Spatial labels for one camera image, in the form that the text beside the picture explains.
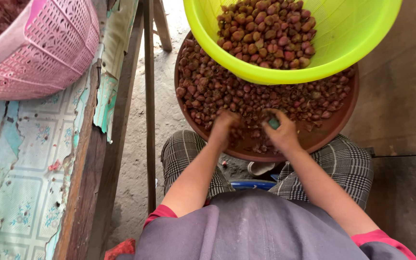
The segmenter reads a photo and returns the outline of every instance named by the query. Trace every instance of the perforated basket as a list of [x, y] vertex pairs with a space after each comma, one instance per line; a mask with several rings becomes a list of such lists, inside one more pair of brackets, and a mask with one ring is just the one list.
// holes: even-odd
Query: perforated basket
[[396, 20], [402, 0], [304, 0], [304, 9], [316, 19], [311, 41], [316, 54], [299, 70], [261, 68], [243, 62], [216, 44], [216, 17], [222, 5], [237, 0], [184, 0], [190, 29], [201, 47], [216, 62], [249, 82], [274, 85], [318, 80], [351, 66], [381, 42]]
[[0, 35], [0, 100], [65, 89], [89, 67], [99, 42], [90, 0], [32, 0]]

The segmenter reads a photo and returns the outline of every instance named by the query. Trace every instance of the pink plastic basket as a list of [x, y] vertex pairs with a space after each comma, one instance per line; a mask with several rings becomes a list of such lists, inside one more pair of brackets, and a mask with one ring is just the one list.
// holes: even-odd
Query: pink plastic basket
[[74, 83], [99, 42], [90, 0], [32, 0], [0, 35], [0, 100], [40, 98]]

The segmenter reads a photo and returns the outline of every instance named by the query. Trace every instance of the blue stool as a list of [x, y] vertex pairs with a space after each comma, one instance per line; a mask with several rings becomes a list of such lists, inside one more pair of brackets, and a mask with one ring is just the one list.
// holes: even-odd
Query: blue stool
[[277, 183], [269, 180], [230, 180], [229, 181], [236, 191], [243, 191], [246, 189], [261, 189], [268, 191]]

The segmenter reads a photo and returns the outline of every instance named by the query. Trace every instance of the hand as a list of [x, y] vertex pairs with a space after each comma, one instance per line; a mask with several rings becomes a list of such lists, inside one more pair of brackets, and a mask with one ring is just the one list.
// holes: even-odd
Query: hand
[[273, 108], [264, 109], [264, 111], [273, 113], [279, 120], [280, 126], [274, 130], [268, 122], [262, 122], [264, 132], [269, 136], [274, 146], [279, 149], [285, 156], [293, 150], [302, 150], [298, 142], [298, 134], [296, 133], [296, 125], [286, 117], [286, 115]]
[[240, 116], [234, 112], [225, 110], [214, 121], [213, 129], [208, 139], [208, 144], [213, 145], [224, 151], [229, 145], [229, 134], [231, 127], [240, 124]]

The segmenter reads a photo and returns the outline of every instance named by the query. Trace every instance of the plastic basin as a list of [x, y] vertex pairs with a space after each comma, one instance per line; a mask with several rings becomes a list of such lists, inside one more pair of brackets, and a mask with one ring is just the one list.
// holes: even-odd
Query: plastic basin
[[[188, 33], [186, 39], [191, 39], [192, 33]], [[176, 95], [176, 88], [179, 85], [179, 60], [182, 56], [182, 49], [179, 50], [179, 54], [177, 55], [176, 59], [176, 67], [174, 69], [174, 89]], [[351, 114], [354, 111], [355, 104], [357, 102], [357, 97], [359, 96], [359, 69], [357, 64], [354, 65], [355, 68], [355, 75], [351, 78], [348, 86], [351, 87], [351, 91], [348, 96], [343, 100], [343, 107], [334, 112], [332, 117], [329, 119], [323, 120], [323, 125], [319, 128], [314, 127], [311, 132], [305, 130], [305, 122], [306, 121], [298, 121], [296, 123], [297, 129], [299, 130], [298, 133], [298, 140], [301, 147], [305, 149], [308, 153], [315, 152], [319, 150], [321, 147], [326, 145], [330, 142], [337, 134], [343, 129], [346, 123], [349, 121]], [[182, 110], [182, 114], [184, 115], [185, 119], [189, 123], [190, 127], [199, 134], [205, 141], [208, 141], [208, 137], [210, 132], [205, 130], [205, 127], [198, 125], [193, 121], [190, 117], [189, 111], [184, 111], [183, 103], [180, 98], [177, 99], [179, 106]], [[246, 139], [243, 140], [239, 146], [233, 148], [228, 147], [224, 153], [235, 158], [239, 158], [246, 161], [251, 162], [266, 162], [266, 163], [277, 163], [277, 162], [284, 162], [286, 158], [282, 154], [273, 154], [272, 152], [267, 152], [266, 154], [259, 154], [252, 151], [247, 151], [245, 148], [251, 148], [257, 143], [256, 140], [251, 139], [249, 135], [246, 136]]]
[[304, 0], [316, 19], [312, 40], [316, 54], [299, 70], [261, 68], [243, 62], [216, 44], [216, 17], [221, 5], [236, 0], [184, 0], [195, 39], [216, 62], [238, 77], [257, 84], [295, 84], [323, 79], [351, 66], [377, 46], [390, 30], [402, 0]]

